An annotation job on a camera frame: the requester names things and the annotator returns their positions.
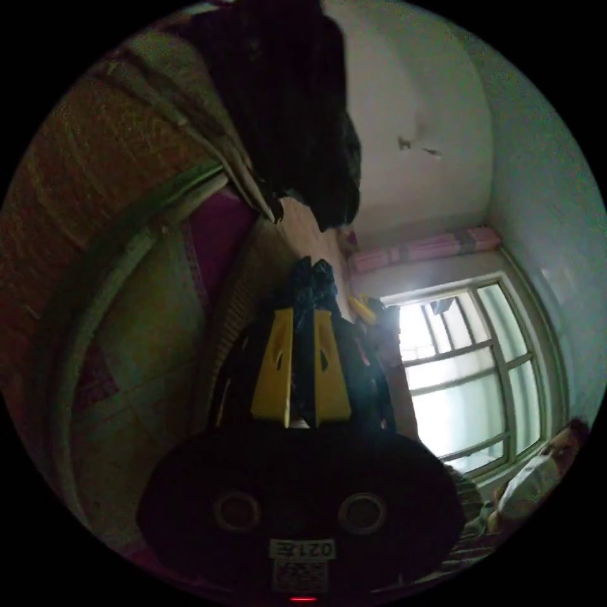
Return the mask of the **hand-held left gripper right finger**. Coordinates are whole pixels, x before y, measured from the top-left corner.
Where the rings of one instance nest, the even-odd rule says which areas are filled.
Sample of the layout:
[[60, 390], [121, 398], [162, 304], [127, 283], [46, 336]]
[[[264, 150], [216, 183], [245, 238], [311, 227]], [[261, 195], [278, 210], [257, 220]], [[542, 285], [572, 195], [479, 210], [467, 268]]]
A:
[[315, 426], [347, 422], [352, 415], [331, 313], [314, 311]]

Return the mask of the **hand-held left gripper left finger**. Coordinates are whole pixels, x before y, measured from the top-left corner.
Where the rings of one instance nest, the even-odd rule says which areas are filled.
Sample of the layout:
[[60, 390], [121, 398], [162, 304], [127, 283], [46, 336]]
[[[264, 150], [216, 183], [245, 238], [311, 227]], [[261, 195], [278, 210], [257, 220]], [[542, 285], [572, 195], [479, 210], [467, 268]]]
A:
[[293, 321], [292, 308], [274, 311], [250, 408], [255, 420], [283, 428], [290, 425]]

